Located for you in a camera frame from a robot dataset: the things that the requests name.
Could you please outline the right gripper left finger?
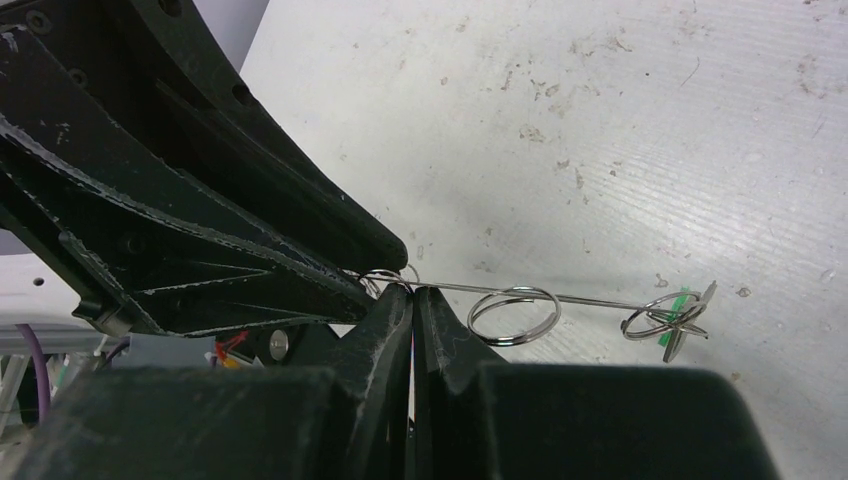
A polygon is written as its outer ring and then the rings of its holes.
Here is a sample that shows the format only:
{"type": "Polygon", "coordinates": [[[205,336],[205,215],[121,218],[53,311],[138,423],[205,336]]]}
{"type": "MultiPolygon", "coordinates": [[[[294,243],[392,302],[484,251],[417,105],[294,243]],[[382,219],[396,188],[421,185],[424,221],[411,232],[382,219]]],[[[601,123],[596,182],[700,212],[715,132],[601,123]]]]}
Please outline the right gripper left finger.
{"type": "Polygon", "coordinates": [[[86,375],[35,432],[18,479],[401,479],[412,296],[285,366],[86,375]]]}

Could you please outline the green tagged key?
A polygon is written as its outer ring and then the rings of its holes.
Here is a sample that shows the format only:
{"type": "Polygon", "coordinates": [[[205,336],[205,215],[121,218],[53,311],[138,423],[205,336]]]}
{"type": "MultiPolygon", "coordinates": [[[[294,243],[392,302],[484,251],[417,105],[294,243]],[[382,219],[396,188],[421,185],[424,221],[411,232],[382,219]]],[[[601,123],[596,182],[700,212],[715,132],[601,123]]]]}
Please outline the green tagged key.
{"type": "MultiPolygon", "coordinates": [[[[668,315],[669,320],[676,320],[680,316],[680,312],[682,311],[683,307],[685,306],[685,304],[687,302],[687,298],[688,298],[687,295],[683,295],[683,292],[688,292],[688,291],[689,291],[688,287],[681,287],[680,288],[681,295],[678,296],[674,300],[674,302],[671,306],[672,314],[668,315]]],[[[671,341],[672,334],[673,334],[672,331],[662,334],[661,337],[658,340],[658,344],[662,347],[667,347],[668,344],[671,341]]]]}

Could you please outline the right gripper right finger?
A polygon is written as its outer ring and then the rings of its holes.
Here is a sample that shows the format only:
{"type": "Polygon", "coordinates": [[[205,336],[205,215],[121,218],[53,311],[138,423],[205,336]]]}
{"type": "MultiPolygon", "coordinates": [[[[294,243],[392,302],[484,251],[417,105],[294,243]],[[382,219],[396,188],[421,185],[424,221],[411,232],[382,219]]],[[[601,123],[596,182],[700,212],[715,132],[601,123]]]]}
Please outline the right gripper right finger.
{"type": "Polygon", "coordinates": [[[704,370],[510,363],[444,295],[412,298],[415,479],[775,479],[737,390],[704,370]]]}

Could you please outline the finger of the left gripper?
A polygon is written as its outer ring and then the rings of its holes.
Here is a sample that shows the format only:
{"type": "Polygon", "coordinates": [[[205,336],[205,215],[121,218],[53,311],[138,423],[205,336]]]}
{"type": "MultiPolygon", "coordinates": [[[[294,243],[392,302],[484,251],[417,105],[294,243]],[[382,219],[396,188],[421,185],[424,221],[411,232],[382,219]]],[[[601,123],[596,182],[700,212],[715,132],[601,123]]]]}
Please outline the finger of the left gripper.
{"type": "Polygon", "coordinates": [[[276,233],[338,267],[398,271],[403,241],[334,184],[233,68],[190,1],[128,1],[134,52],[217,191],[276,233]]]}
{"type": "Polygon", "coordinates": [[[1,218],[96,328],[204,336],[359,321],[354,279],[168,166],[23,26],[1,30],[1,218]]]}

